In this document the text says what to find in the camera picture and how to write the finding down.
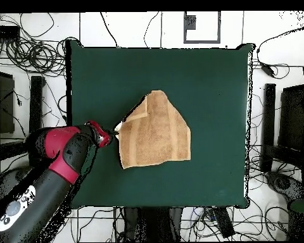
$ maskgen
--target wire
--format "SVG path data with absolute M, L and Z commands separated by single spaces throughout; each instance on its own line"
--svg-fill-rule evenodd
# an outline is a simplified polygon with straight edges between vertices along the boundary
M 81 231 L 82 231 L 82 229 L 84 229 L 85 227 L 87 227 L 88 225 L 90 225 L 90 223 L 93 221 L 93 219 L 94 219 L 94 217 L 96 216 L 97 213 L 101 213 L 101 212 L 110 213 L 112 211 L 113 210 L 106 211 L 106 210 L 103 210 L 103 209 L 99 209 L 99 210 L 95 211 L 95 213 L 93 214 L 93 216 L 90 219 L 90 221 L 88 223 L 86 223 L 83 227 L 80 228 L 80 230 L 79 230 L 79 239 L 78 239 L 77 242 L 80 242 L 80 240 L 81 240 Z
M 59 99 L 58 99 L 58 109 L 61 111 L 61 112 L 63 112 L 63 113 L 66 113 L 66 111 L 64 111 L 64 110 L 62 110 L 61 109 L 61 107 L 60 107 L 60 101 L 64 98 L 64 97 L 66 97 L 67 95 L 64 95 L 64 96 L 62 96 L 62 97 L 60 97 Z
M 143 38 L 146 47 L 148 47 L 148 45 L 146 44 L 146 41 L 145 41 L 146 33 L 148 32 L 150 23 L 153 21 L 153 19 L 154 19 L 156 16 L 158 16 L 158 14 L 159 14 L 159 11 L 158 11 L 157 14 L 149 21 L 148 27 L 146 27 L 146 31 L 145 31 L 144 38 Z
M 24 29 L 24 27 L 23 27 L 23 25 L 22 25 L 22 16 L 23 16 L 23 13 L 20 14 L 20 27 L 23 29 L 23 31 L 24 31 L 24 32 L 28 35 L 28 37 L 30 37 L 30 38 L 41 37 L 42 35 L 46 34 L 49 30 L 51 30 L 51 29 L 53 28 L 53 26 L 54 26 L 54 20 L 53 20 L 51 14 L 48 13 L 48 15 L 49 15 L 49 17 L 50 17 L 51 20 L 52 20 L 52 25 L 51 25 L 45 32 L 43 32 L 43 33 L 40 34 L 40 35 L 30 35 L 28 32 L 26 32 L 26 30 Z
M 103 16 L 103 13 L 100 12 L 100 15 L 101 15 L 101 17 L 102 17 L 102 19 L 103 19 L 103 21 L 104 21 L 104 26 L 106 27 L 106 29 L 107 29 L 108 33 L 110 34 L 111 38 L 114 40 L 116 47 L 118 47 L 117 42 L 116 42 L 116 39 L 114 38 L 114 36 L 111 34 L 111 32 L 109 31 L 109 29 L 108 29 L 108 27 L 107 27 L 107 24 L 106 24 L 106 22 L 105 22 L 105 18 L 104 18 L 104 16 Z
M 271 211 L 272 209 L 281 209 L 281 210 L 283 210 L 285 213 L 287 213 L 288 215 L 289 215 L 289 212 L 288 212 L 287 210 L 285 210 L 284 208 L 279 207 L 279 206 L 271 207 L 271 208 L 269 208 L 268 210 L 266 210 L 266 212 L 265 212 L 265 226 L 266 226 L 267 232 L 268 232 L 268 234 L 271 236 L 271 238 L 272 238 L 274 241 L 277 241 L 277 240 L 274 238 L 274 236 L 271 234 L 271 232 L 269 231 L 270 228 L 269 228 L 269 226 L 268 226 L 268 220 L 267 220 L 267 214 L 268 214 L 268 212 Z
M 27 155 L 27 154 L 23 154 L 23 155 L 21 155 L 21 156 L 15 158 L 15 159 L 9 164 L 9 166 L 7 167 L 7 169 L 5 169 L 4 171 L 2 171 L 2 172 L 0 173 L 0 176 L 1 176 L 3 173 L 5 173 L 6 171 L 8 171 L 8 170 L 10 169 L 11 165 L 12 165 L 15 161 L 17 161 L 17 160 L 20 159 L 20 158 L 23 158 L 23 157 L 26 156 L 26 155 Z
M 10 115 L 12 118 L 14 118 L 14 119 L 18 122 L 18 124 L 19 124 L 19 126 L 20 126 L 20 128 L 21 128 L 21 130 L 22 130 L 22 132 L 23 132 L 23 136 L 26 137 L 26 133 L 25 133 L 25 131 L 23 130 L 23 126 L 22 126 L 22 124 L 20 123 L 19 119 L 17 119 L 16 117 L 14 117 L 11 113 L 9 113 L 9 112 L 8 112 L 7 110 L 5 110 L 4 108 L 0 107 L 0 109 L 2 109 L 7 115 Z
M 283 36 L 283 35 L 288 35 L 288 34 L 290 34 L 291 32 L 298 32 L 298 31 L 301 31 L 301 30 L 304 30 L 304 26 L 303 26 L 303 27 L 300 27 L 300 28 L 288 30 L 288 31 L 286 31 L 286 32 L 283 32 L 282 34 L 279 34 L 279 35 L 277 35 L 277 36 L 274 36 L 274 37 L 268 38 L 267 40 L 264 40 L 264 41 L 259 45 L 258 49 L 256 50 L 256 58 L 257 58 L 258 62 L 260 63 L 260 65 L 261 65 L 261 66 L 267 66 L 267 67 L 269 67 L 269 68 L 270 68 L 271 66 L 273 66 L 273 65 L 266 64 L 266 63 L 264 63 L 264 62 L 262 62 L 262 61 L 259 60 L 260 48 L 261 48 L 261 46 L 262 46 L 264 43 L 266 43 L 266 42 L 268 42 L 268 41 L 270 41 L 270 40 L 272 40 L 272 39 L 276 39 L 276 38 L 278 38 L 278 37 L 281 37 L 281 36 Z M 275 78 L 275 79 L 283 79 L 283 78 L 287 77 L 288 74 L 289 74 L 290 67 L 289 67 L 287 64 L 285 64 L 285 63 L 280 63 L 280 65 L 286 65 L 286 66 L 288 67 L 288 72 L 287 72 L 287 74 L 286 74 L 285 76 L 283 76 L 283 77 L 275 77 L 275 76 L 272 76 L 272 77 Z

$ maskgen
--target brown towel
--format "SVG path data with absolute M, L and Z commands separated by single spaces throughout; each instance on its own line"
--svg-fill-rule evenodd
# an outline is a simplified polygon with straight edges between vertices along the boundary
M 165 93 L 153 90 L 119 130 L 124 169 L 190 160 L 190 129 Z

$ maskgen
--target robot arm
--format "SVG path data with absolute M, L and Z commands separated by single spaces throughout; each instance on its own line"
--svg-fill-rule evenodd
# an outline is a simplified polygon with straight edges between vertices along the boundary
M 0 242 L 34 242 L 81 174 L 89 148 L 110 143 L 111 137 L 90 121 L 82 126 L 43 128 L 25 141 L 29 151 L 54 161 L 0 219 Z

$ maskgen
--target green table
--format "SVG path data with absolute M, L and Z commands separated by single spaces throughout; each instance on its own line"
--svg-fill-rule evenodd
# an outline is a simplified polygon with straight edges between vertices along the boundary
M 191 129 L 191 161 L 123 170 L 118 141 L 98 151 L 79 206 L 244 204 L 248 54 L 239 49 L 80 47 L 71 41 L 72 124 L 112 129 L 161 89 Z

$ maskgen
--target black border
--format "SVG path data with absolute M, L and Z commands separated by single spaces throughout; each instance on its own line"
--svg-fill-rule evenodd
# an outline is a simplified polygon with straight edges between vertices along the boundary
M 184 12 L 184 44 L 220 44 L 220 22 L 221 22 L 221 11 L 217 12 L 217 40 L 208 41 L 197 41 L 197 40 L 187 40 L 187 11 Z

